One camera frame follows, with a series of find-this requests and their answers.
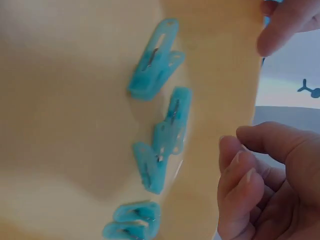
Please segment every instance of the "clothespin jaw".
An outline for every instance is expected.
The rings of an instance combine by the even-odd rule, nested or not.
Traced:
[[[122,205],[114,212],[113,219],[119,223],[144,221],[148,223],[148,235],[154,238],[161,223],[161,207],[149,201]]]
[[[160,194],[165,184],[168,158],[159,158],[157,153],[143,142],[134,143],[132,149],[144,188],[148,192]]]
[[[152,148],[158,156],[178,155],[183,151],[191,100],[190,88],[174,88],[165,120],[154,130]]]
[[[171,51],[178,29],[175,18],[167,18],[156,27],[127,87],[133,98],[152,100],[185,60],[183,52]]]
[[[111,222],[107,224],[102,236],[105,239],[150,240],[148,228],[135,222]]]
[[[191,100],[189,88],[175,87],[165,120],[154,128],[152,147],[143,142],[132,146],[142,184],[151,193],[162,192],[169,156],[180,154],[184,148]]]

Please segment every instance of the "blue wall decal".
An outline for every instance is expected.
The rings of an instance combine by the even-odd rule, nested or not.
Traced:
[[[303,86],[298,89],[298,92],[307,90],[311,93],[311,97],[314,99],[320,98],[320,88],[310,89],[307,87],[307,79],[303,79]]]

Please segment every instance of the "beige fabric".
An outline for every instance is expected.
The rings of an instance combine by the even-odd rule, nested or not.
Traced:
[[[163,205],[158,240],[211,240],[220,135],[253,115],[262,26],[256,0],[3,0],[0,238],[96,240],[120,204]],[[176,17],[185,63],[152,102],[126,94],[156,24]],[[147,193],[132,156],[173,87],[194,91],[185,151]],[[184,158],[177,178],[176,170]]]

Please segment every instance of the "clothespin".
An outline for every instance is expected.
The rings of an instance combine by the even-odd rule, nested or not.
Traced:
[[[135,222],[112,222],[107,224],[102,236],[105,239],[150,240],[147,227]]]
[[[115,222],[107,224],[102,236],[106,239],[150,240],[160,227],[161,207],[156,202],[125,204],[115,210]]]
[[[164,121],[154,128],[152,147],[143,142],[132,146],[142,184],[151,193],[162,192],[169,156],[183,150],[191,100],[191,89],[175,87]]]
[[[171,51],[178,29],[175,18],[167,18],[156,27],[127,87],[133,98],[152,100],[185,60],[183,52]]]
[[[147,234],[154,238],[160,227],[161,207],[156,202],[140,202],[120,206],[113,214],[119,223],[144,221],[148,223]]]

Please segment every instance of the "hand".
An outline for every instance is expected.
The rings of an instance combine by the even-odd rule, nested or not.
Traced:
[[[269,25],[257,41],[258,52],[267,57],[281,48],[295,33],[320,28],[320,0],[264,1],[261,11]]]
[[[236,134],[219,144],[222,240],[319,240],[320,135],[275,122],[240,127]],[[286,170],[243,146],[269,154]]]

